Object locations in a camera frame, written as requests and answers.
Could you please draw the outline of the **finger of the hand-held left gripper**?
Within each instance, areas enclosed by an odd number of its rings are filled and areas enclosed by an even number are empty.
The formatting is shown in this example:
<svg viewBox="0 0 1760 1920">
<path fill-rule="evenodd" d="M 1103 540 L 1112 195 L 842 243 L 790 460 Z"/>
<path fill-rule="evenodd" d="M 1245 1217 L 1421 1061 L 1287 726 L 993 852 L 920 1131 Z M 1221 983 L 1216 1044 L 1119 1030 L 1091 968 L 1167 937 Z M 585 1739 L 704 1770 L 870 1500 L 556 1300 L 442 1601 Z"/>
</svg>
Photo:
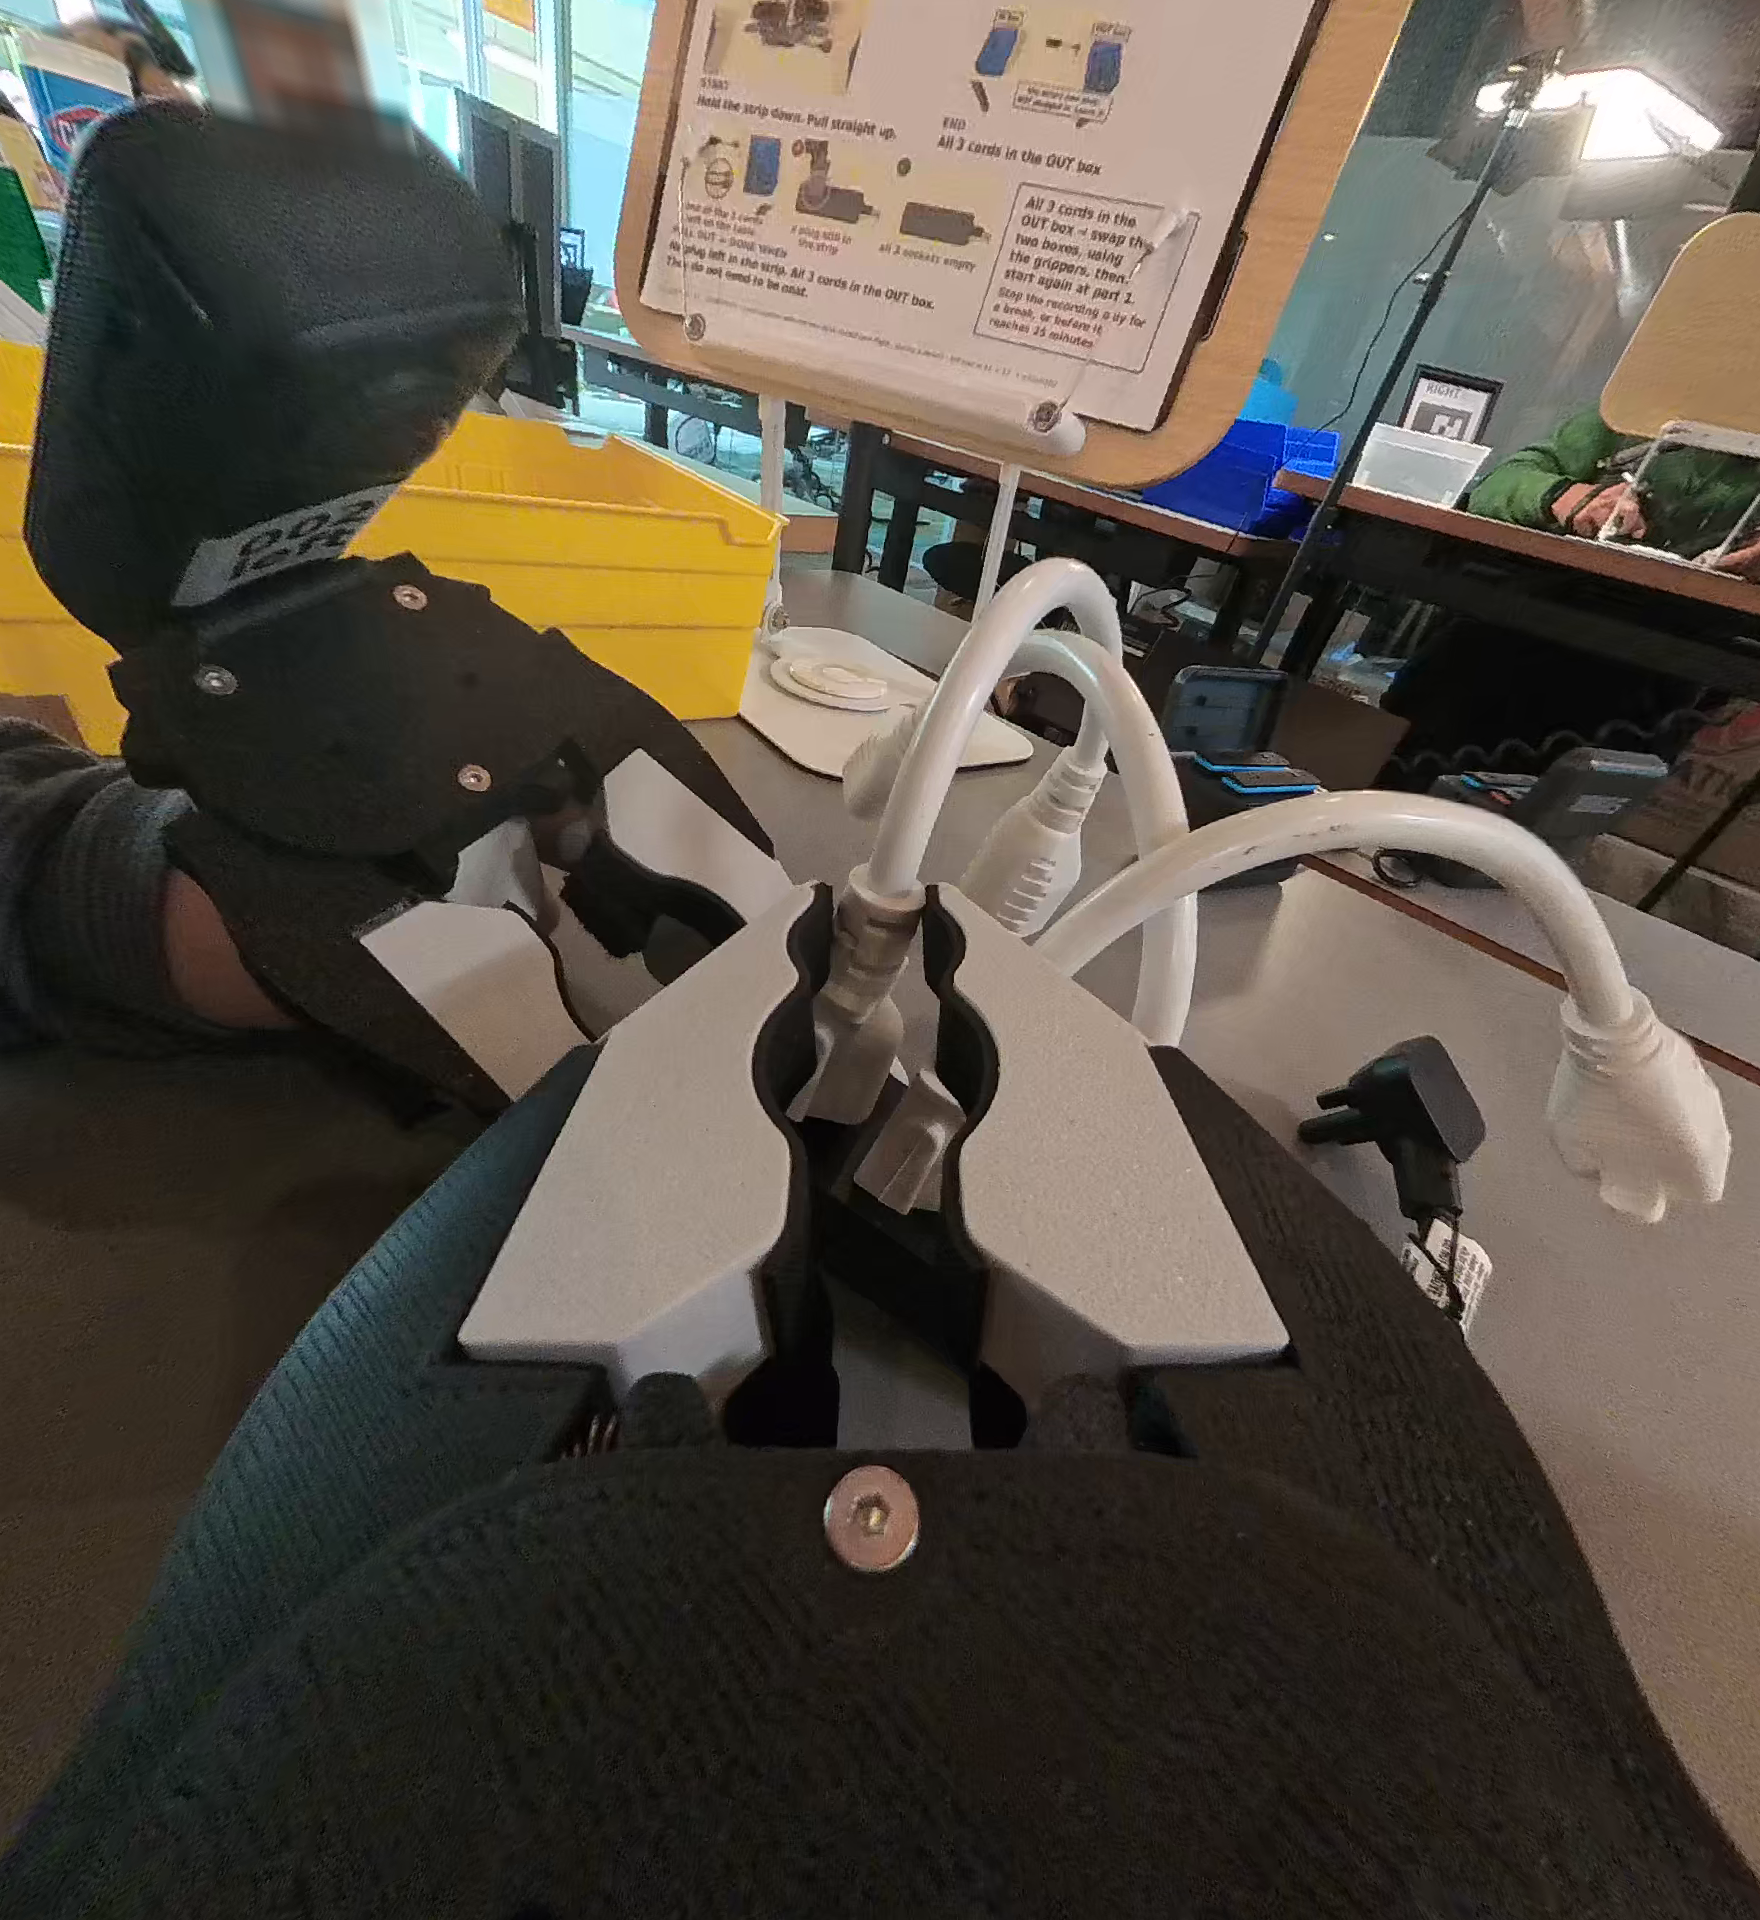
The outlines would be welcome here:
<svg viewBox="0 0 1760 1920">
<path fill-rule="evenodd" d="M 779 858 L 647 752 L 603 779 L 561 903 L 611 957 L 698 963 L 792 892 Z"/>
<path fill-rule="evenodd" d="M 366 955 L 507 1100 L 641 1006 L 641 959 L 589 937 L 566 881 L 541 828 L 497 825 L 461 852 L 446 897 L 358 929 Z"/>
</svg>

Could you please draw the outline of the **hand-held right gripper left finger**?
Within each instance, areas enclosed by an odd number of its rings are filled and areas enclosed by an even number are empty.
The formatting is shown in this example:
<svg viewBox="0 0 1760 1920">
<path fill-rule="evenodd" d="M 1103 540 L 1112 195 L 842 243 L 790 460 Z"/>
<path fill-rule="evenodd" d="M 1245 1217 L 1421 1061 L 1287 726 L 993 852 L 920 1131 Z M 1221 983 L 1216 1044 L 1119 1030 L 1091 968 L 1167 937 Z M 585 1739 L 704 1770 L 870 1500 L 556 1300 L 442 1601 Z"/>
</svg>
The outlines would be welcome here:
<svg viewBox="0 0 1760 1920">
<path fill-rule="evenodd" d="M 822 882 L 781 893 L 598 1044 L 473 1307 L 464 1356 L 751 1374 L 803 1260 L 792 1104 L 835 944 Z"/>
</svg>

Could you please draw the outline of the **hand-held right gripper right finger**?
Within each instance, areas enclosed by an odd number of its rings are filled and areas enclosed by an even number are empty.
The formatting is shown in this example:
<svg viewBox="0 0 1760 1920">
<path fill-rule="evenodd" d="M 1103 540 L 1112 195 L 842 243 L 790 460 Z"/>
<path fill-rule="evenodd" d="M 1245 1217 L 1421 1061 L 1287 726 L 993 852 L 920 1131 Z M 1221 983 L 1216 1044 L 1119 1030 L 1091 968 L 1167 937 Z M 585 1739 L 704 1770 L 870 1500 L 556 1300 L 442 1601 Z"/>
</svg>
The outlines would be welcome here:
<svg viewBox="0 0 1760 1920">
<path fill-rule="evenodd" d="M 1280 1356 L 1282 1319 L 1142 1034 L 944 886 L 937 1006 L 937 1082 L 961 1108 L 940 1210 L 985 1272 L 983 1363 Z"/>
</svg>

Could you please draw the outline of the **black computer monitor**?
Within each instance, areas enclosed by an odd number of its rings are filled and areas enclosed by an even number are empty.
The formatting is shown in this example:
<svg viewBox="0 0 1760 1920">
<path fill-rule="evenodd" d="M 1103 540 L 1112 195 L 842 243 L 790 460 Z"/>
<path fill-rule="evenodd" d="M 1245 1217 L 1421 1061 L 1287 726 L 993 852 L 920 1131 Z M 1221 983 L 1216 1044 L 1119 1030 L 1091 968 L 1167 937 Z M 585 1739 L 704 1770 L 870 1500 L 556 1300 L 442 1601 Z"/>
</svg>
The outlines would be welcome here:
<svg viewBox="0 0 1760 1920">
<path fill-rule="evenodd" d="M 564 149 L 556 135 L 520 115 L 453 91 L 458 166 L 501 228 L 520 281 L 522 331 L 504 384 L 564 409 L 577 402 L 577 348 L 564 334 Z"/>
</svg>

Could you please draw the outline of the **yellow plastic bin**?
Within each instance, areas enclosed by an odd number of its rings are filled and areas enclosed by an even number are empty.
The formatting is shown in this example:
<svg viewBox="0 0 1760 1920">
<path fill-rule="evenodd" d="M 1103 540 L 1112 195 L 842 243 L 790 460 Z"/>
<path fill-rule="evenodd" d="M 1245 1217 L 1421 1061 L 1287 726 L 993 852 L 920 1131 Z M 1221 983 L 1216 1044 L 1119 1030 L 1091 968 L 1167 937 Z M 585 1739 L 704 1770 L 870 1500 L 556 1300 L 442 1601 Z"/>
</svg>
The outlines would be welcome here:
<svg viewBox="0 0 1760 1920">
<path fill-rule="evenodd" d="M 28 560 L 23 514 L 43 355 L 0 341 L 0 697 L 54 697 L 86 749 L 125 716 L 103 639 Z M 639 684 L 678 721 L 740 711 L 781 516 L 645 445 L 466 414 L 346 545 L 411 555 Z"/>
</svg>

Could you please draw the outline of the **dark grey device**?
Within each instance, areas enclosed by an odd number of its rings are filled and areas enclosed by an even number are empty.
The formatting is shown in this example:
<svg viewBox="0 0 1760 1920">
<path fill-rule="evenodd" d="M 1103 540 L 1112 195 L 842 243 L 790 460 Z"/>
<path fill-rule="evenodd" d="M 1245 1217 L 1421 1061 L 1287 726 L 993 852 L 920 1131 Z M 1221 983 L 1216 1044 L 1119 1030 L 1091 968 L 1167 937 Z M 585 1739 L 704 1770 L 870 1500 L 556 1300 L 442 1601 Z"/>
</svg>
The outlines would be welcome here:
<svg viewBox="0 0 1760 1920">
<path fill-rule="evenodd" d="M 1442 774 L 1429 794 L 1510 820 L 1571 861 L 1616 830 L 1668 777 L 1660 756 L 1575 747 L 1537 774 Z"/>
</svg>

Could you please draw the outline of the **printed instruction sheet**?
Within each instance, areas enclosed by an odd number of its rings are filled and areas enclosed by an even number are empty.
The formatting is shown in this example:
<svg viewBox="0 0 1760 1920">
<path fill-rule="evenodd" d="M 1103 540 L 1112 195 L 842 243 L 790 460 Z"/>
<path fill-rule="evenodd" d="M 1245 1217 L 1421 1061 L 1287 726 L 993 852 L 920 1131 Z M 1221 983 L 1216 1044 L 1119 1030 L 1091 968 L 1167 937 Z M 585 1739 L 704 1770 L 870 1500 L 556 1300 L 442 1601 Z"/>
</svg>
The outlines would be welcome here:
<svg viewBox="0 0 1760 1920">
<path fill-rule="evenodd" d="M 1062 450 L 1156 427 L 1319 4 L 694 4 L 643 300 Z"/>
</svg>

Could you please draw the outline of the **stack of blue bins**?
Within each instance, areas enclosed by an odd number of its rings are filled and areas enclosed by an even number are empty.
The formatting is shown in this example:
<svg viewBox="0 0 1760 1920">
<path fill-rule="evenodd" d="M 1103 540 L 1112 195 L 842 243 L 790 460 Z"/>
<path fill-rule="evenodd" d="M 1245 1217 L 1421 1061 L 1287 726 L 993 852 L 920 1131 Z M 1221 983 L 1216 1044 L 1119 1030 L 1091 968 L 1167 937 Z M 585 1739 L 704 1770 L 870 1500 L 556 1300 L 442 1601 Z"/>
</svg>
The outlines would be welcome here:
<svg viewBox="0 0 1760 1920">
<path fill-rule="evenodd" d="M 1314 501 L 1282 486 L 1282 473 L 1324 483 L 1344 455 L 1342 432 L 1297 425 L 1297 408 L 1278 364 L 1261 361 L 1221 443 L 1192 466 L 1140 489 L 1142 501 L 1235 534 L 1297 540 Z"/>
</svg>

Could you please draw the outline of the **brown work table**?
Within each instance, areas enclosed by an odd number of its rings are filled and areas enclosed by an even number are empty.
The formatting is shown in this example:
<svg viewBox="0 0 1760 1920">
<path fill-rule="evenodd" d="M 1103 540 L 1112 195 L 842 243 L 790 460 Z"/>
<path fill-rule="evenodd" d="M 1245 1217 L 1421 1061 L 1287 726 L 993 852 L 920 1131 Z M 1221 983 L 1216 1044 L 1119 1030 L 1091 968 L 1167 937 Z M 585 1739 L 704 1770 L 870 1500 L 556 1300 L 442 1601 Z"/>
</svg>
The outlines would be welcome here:
<svg viewBox="0 0 1760 1920">
<path fill-rule="evenodd" d="M 1760 702 L 1760 586 L 1741 580 L 1366 489 L 1345 489 L 1300 552 L 1270 604 L 1309 595 L 1280 653 L 1300 679 L 1348 590 L 1375 590 Z"/>
</svg>

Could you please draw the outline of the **white storage box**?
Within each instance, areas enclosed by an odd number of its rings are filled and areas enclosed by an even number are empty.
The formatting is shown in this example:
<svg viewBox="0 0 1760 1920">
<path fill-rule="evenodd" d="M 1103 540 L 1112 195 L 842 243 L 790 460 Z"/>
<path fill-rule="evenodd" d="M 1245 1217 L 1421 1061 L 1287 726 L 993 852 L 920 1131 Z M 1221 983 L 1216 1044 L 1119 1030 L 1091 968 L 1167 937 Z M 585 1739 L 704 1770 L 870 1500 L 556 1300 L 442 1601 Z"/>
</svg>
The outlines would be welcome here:
<svg viewBox="0 0 1760 1920">
<path fill-rule="evenodd" d="M 1429 506 L 1454 506 L 1491 462 L 1491 447 L 1375 422 L 1358 445 L 1348 490 L 1377 490 Z"/>
</svg>

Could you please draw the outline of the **black framed marker sign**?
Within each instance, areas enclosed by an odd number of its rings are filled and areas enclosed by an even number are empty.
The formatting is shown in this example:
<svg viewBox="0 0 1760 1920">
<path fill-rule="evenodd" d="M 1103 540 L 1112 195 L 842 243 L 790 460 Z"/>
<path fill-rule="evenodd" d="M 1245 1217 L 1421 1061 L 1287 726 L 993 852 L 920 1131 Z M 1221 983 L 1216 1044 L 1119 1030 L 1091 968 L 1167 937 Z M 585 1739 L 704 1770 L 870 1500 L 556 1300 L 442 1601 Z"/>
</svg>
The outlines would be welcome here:
<svg viewBox="0 0 1760 1920">
<path fill-rule="evenodd" d="M 1418 366 L 1411 372 L 1397 427 L 1456 445 L 1487 445 L 1504 385 L 1494 377 Z"/>
</svg>

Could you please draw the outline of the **studio light on stand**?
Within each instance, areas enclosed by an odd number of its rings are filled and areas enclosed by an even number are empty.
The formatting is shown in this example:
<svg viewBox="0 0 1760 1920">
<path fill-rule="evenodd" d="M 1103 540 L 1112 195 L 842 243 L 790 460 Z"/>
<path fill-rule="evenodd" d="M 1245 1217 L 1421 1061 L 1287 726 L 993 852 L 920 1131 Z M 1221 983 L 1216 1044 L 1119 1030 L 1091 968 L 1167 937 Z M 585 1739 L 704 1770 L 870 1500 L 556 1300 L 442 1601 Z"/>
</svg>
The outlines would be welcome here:
<svg viewBox="0 0 1760 1920">
<path fill-rule="evenodd" d="M 1532 54 L 1478 74 L 1433 129 L 1364 132 L 1269 346 L 1300 422 L 1344 436 L 1309 542 L 1418 366 L 1504 385 L 1491 459 L 1594 402 L 1747 163 L 1738 108 L 1650 59 Z"/>
</svg>

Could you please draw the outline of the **small wooden board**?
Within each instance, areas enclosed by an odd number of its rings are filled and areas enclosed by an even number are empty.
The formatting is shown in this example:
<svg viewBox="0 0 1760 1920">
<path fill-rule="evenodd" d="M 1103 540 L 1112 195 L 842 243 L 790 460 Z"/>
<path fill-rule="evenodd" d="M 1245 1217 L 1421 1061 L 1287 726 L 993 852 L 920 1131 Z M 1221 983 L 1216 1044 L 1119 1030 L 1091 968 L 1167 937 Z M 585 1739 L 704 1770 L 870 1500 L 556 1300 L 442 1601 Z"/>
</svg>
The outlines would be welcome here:
<svg viewBox="0 0 1760 1920">
<path fill-rule="evenodd" d="M 1635 486 L 1677 447 L 1760 464 L 1760 213 L 1732 213 L 1688 243 L 1596 408 L 1612 432 L 1643 445 Z M 1758 514 L 1760 486 L 1692 565 L 1715 567 Z"/>
</svg>

